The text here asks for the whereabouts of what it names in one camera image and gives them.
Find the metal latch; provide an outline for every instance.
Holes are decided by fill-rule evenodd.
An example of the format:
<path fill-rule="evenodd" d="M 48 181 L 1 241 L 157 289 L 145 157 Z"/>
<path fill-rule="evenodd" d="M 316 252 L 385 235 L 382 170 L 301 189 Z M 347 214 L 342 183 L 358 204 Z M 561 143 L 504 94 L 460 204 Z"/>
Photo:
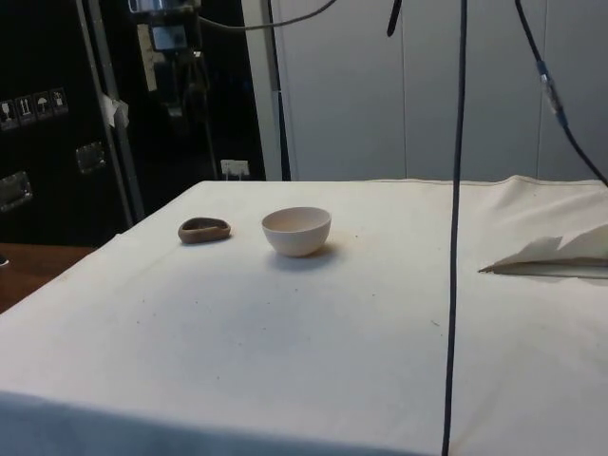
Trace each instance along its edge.
<path fill-rule="evenodd" d="M 81 174 L 90 174 L 105 166 L 104 145 L 97 141 L 76 149 L 76 161 Z"/>
<path fill-rule="evenodd" d="M 0 213 L 8 212 L 34 198 L 28 174 L 20 171 L 0 180 Z"/>

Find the paper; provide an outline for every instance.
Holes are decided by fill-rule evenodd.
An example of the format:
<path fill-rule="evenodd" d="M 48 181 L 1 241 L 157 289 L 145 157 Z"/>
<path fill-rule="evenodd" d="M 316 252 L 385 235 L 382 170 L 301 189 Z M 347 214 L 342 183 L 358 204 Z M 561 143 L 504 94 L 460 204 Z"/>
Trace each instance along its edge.
<path fill-rule="evenodd" d="M 122 101 L 112 100 L 105 94 L 102 94 L 102 106 L 104 108 L 105 118 L 107 122 L 115 127 L 114 119 L 118 113 L 119 116 L 122 116 L 123 125 L 125 128 L 129 125 L 129 105 Z"/>
<path fill-rule="evenodd" d="M 608 224 L 561 237 L 540 237 L 482 273 L 608 278 Z"/>

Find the white bowl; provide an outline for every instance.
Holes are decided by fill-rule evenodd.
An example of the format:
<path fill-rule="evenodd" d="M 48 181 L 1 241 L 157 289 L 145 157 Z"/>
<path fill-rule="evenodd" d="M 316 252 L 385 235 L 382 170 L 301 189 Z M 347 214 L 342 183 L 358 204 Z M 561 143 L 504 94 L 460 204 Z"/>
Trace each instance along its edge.
<path fill-rule="evenodd" d="M 262 221 L 270 245 L 287 257 L 305 257 L 321 248 L 332 225 L 329 212 L 316 207 L 290 207 Z"/>

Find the black cable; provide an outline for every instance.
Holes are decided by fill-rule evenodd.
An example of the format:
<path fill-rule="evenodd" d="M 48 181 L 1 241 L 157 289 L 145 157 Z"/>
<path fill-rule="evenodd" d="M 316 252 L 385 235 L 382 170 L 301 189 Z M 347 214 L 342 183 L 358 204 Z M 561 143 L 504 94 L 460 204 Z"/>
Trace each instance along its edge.
<path fill-rule="evenodd" d="M 519 0 L 515 0 L 515 8 L 517 8 L 517 13 L 520 16 L 520 21 L 522 21 L 523 31 L 525 32 L 525 37 L 528 39 L 530 47 L 532 48 L 534 59 L 537 62 L 540 62 L 542 60 L 541 54 L 539 53 L 539 49 L 536 47 L 536 43 L 534 42 L 534 36 L 532 35 L 532 30 L 530 29 L 528 21 L 525 18 L 525 14 L 523 13 L 522 2 Z"/>
<path fill-rule="evenodd" d="M 321 8 L 314 10 L 313 12 L 309 12 L 308 14 L 304 14 L 303 16 L 298 16 L 295 17 L 293 19 L 289 19 L 287 21 L 282 21 L 282 22 L 273 22 L 270 24 L 260 24 L 259 26 L 227 26 L 225 24 L 221 24 L 219 22 L 215 22 L 212 21 L 210 19 L 207 19 L 206 17 L 199 17 L 200 22 L 202 24 L 204 24 L 205 26 L 209 26 L 212 27 L 214 29 L 220 29 L 223 31 L 231 31 L 231 32 L 236 32 L 236 33 L 241 33 L 243 31 L 251 31 L 251 30 L 264 30 L 264 29 L 274 29 L 277 27 L 285 27 L 285 26 L 289 26 L 291 24 L 295 24 L 296 22 L 301 22 L 301 21 L 305 21 L 307 19 L 310 19 L 312 17 L 315 17 L 316 15 L 322 13 L 323 11 L 325 11 L 327 8 L 329 8 L 331 5 L 333 5 L 335 2 L 337 2 L 337 0 L 329 0 L 325 5 L 323 5 Z"/>
<path fill-rule="evenodd" d="M 447 335 L 446 401 L 444 404 L 444 440 L 442 456 L 449 454 L 449 435 L 452 423 L 452 389 L 454 379 L 454 346 L 456 342 L 456 300 L 458 290 L 458 219 L 460 215 L 460 181 L 463 157 L 463 130 L 466 98 L 466 33 L 467 1 L 460 2 L 460 50 L 458 63 L 458 119 L 454 146 L 454 174 L 452 177 L 452 222 L 449 245 L 449 329 Z"/>
<path fill-rule="evenodd" d="M 387 28 L 387 35 L 392 36 L 397 27 L 397 19 L 399 19 L 399 12 L 401 11 L 402 0 L 394 0 L 392 4 L 392 11 L 390 12 L 389 28 Z"/>
<path fill-rule="evenodd" d="M 520 22 L 522 23 L 523 31 L 525 32 L 525 36 L 528 40 L 528 44 L 532 49 L 532 53 L 534 54 L 534 59 L 536 60 L 536 66 L 541 75 L 542 87 L 544 89 L 545 95 L 551 104 L 553 109 L 553 113 L 558 119 L 558 122 L 563 129 L 564 134 L 566 135 L 567 140 L 570 142 L 574 150 L 579 155 L 580 159 L 587 165 L 587 167 L 593 172 L 593 174 L 598 178 L 606 187 L 608 187 L 608 180 L 606 177 L 601 174 L 598 167 L 594 165 L 591 159 L 584 153 L 582 148 L 579 146 L 579 143 L 575 139 L 572 131 L 570 130 L 570 126 L 568 125 L 568 119 L 566 117 L 565 110 L 563 105 L 561 104 L 560 95 L 555 88 L 555 83 L 549 74 L 549 70 L 547 69 L 547 65 L 539 54 L 539 49 L 536 46 L 534 41 L 534 36 L 532 35 L 532 31 L 530 30 L 530 26 L 528 25 L 528 21 L 525 17 L 525 13 L 522 8 L 522 0 L 515 0 L 515 8 L 517 9 L 517 13 L 520 16 Z"/>
<path fill-rule="evenodd" d="M 574 135 L 572 134 L 572 131 L 570 130 L 570 126 L 568 126 L 568 124 L 566 124 L 566 125 L 562 125 L 562 128 L 563 128 L 563 132 L 566 135 L 566 138 L 572 144 L 572 147 L 574 147 L 574 150 L 577 151 L 577 154 L 579 154 L 580 159 L 583 160 L 585 162 L 585 164 L 589 167 L 589 169 L 591 169 L 593 174 L 595 174 L 596 177 L 600 181 L 602 181 L 602 183 L 606 187 L 608 187 L 608 180 L 606 179 L 606 177 L 603 174 L 601 174 L 601 171 L 598 170 L 598 168 L 594 165 L 594 163 L 591 161 L 591 159 L 589 157 L 587 157 L 587 155 L 582 151 L 582 149 L 579 146 L 579 143 L 577 142 Z"/>

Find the wall outlet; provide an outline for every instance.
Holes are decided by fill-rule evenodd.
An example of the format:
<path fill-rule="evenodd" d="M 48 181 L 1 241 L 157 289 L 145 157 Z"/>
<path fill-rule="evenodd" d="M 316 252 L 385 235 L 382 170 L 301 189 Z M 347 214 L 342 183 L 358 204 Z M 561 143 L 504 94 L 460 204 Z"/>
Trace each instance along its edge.
<path fill-rule="evenodd" d="M 249 162 L 246 160 L 222 160 L 220 165 L 224 176 L 249 176 Z"/>

